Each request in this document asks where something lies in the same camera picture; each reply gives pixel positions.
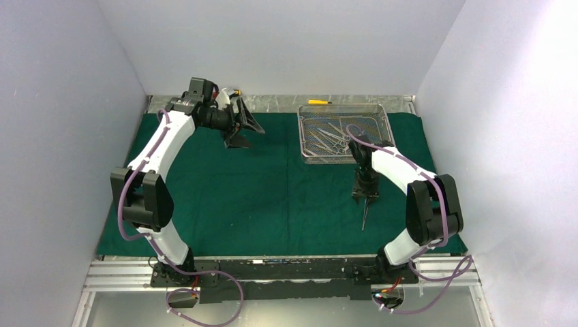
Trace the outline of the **steel tweezers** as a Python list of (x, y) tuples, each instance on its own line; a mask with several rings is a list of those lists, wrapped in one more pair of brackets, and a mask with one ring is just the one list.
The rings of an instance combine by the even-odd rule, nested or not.
[(361, 230), (364, 231), (365, 230), (365, 226), (366, 226), (366, 221), (367, 221), (367, 214), (368, 214), (368, 210), (369, 210), (369, 203), (368, 203), (369, 199), (365, 198), (364, 199), (364, 203), (363, 203), (363, 218), (362, 218), (362, 227)]

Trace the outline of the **steel surgical scissors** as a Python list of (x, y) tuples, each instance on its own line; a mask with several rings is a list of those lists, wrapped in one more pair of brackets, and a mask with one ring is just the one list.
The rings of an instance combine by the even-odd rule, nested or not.
[(332, 123), (327, 123), (329, 129), (318, 128), (317, 131), (322, 135), (332, 138), (340, 143), (348, 143), (350, 136), (346, 135), (340, 128)]

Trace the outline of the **green surgical drape cloth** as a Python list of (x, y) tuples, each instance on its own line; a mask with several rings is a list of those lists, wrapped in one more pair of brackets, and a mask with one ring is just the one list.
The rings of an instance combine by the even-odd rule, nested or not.
[(389, 180), (380, 179), (362, 231), (354, 166), (306, 164), (295, 114), (256, 120), (265, 134), (246, 131), (250, 148), (227, 149), (201, 128), (170, 168), (172, 221), (195, 256), (370, 254), (404, 229), (402, 192)]

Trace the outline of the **wire mesh instrument tray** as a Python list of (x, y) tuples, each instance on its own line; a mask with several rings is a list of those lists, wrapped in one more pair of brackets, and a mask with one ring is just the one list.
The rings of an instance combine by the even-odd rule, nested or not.
[[(348, 143), (340, 143), (322, 135), (318, 128), (329, 129), (327, 123), (340, 128), (346, 135), (365, 135), (369, 143), (395, 143), (389, 118), (380, 104), (327, 104), (302, 105), (297, 110), (301, 157), (305, 164), (353, 164), (355, 162)], [(307, 149), (306, 133), (322, 136), (341, 148), (342, 155), (321, 156)]]

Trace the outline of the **steel surgical forceps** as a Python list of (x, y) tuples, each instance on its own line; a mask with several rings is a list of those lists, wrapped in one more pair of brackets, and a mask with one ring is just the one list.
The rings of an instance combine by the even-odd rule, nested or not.
[(317, 155), (321, 156), (337, 156), (342, 155), (341, 148), (335, 143), (332, 143), (322, 136), (313, 133), (306, 133), (307, 149)]

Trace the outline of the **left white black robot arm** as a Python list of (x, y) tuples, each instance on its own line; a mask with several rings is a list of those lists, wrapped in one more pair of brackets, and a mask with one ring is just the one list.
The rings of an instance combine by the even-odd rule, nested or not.
[(124, 240), (145, 239), (160, 263), (192, 276), (196, 273), (194, 253), (172, 222), (174, 201), (165, 182), (169, 170), (199, 127), (218, 131), (228, 149), (251, 146), (241, 130), (259, 134), (265, 130), (242, 98), (226, 93), (207, 100), (190, 93), (173, 97), (159, 111), (159, 118), (159, 125), (143, 150), (126, 167), (111, 172), (117, 227)]

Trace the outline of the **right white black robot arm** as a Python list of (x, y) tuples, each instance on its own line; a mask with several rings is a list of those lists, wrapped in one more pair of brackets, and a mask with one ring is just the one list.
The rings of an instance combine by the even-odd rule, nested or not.
[(430, 249), (445, 247), (463, 230), (463, 217), (455, 179), (420, 167), (397, 147), (372, 144), (364, 135), (350, 136), (348, 147), (357, 168), (352, 199), (367, 210), (380, 196), (379, 182), (387, 178), (406, 197), (405, 227), (379, 248), (376, 266), (393, 270)]

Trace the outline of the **small yellow screwdriver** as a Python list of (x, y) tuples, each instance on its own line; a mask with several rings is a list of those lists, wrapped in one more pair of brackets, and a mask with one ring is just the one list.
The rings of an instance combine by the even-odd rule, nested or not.
[(328, 101), (328, 100), (321, 100), (321, 99), (310, 99), (307, 102), (308, 105), (327, 105), (327, 104), (333, 104), (333, 102)]

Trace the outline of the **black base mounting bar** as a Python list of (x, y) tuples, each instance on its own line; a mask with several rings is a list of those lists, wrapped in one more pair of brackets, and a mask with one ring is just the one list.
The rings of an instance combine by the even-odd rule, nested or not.
[(409, 268), (382, 272), (374, 254), (366, 255), (294, 255), (264, 257), (197, 257), (198, 281), (183, 276), (171, 279), (160, 263), (150, 264), (150, 286), (169, 290), (195, 285), (202, 304), (236, 300), (239, 291), (218, 270), (231, 274), (243, 288), (246, 300), (281, 300), (300, 298), (348, 298), (368, 300), (374, 290), (415, 286), (418, 278)]

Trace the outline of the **yellow black handled screwdriver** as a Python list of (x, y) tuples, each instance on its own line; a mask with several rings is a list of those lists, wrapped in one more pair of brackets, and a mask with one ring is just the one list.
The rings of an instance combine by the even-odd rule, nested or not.
[(238, 89), (234, 89), (231, 92), (229, 92), (229, 96), (230, 97), (238, 97), (241, 96), (241, 91)]

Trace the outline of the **aluminium front rail frame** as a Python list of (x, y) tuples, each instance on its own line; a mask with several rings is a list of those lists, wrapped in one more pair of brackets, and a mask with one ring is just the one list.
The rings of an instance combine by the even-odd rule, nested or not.
[[(452, 255), (426, 255), (414, 263), (419, 272), (415, 275), (418, 278), (417, 285), (405, 285), (401, 290), (395, 287), (382, 288), (373, 292), (387, 290), (396, 298), (404, 296), (406, 307), (412, 300), (412, 292), (416, 294), (416, 299), (429, 302), (444, 287), (446, 281), (443, 278), (452, 274), (461, 259), (460, 256)], [(144, 257), (102, 256), (92, 261), (73, 325), (87, 326), (93, 302), (100, 292), (171, 292), (177, 289), (153, 290), (149, 284), (152, 271), (150, 264), (156, 262)]]

